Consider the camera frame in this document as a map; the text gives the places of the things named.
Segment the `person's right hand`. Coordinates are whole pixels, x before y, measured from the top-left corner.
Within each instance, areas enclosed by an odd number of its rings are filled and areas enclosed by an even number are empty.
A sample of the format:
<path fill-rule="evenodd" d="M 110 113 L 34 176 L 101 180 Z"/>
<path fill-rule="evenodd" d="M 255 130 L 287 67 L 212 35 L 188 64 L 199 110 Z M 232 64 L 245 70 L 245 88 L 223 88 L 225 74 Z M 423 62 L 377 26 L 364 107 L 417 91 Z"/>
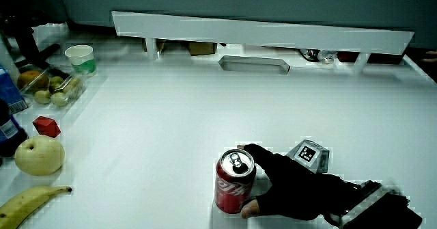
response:
<path fill-rule="evenodd" d="M 314 174 L 295 160 L 257 144 L 237 148 L 247 151 L 272 183 L 266 193 L 244 203 L 241 210 L 244 219 L 282 215 L 309 221 L 319 215 L 339 215 L 361 189 L 360 185 L 332 174 Z"/>

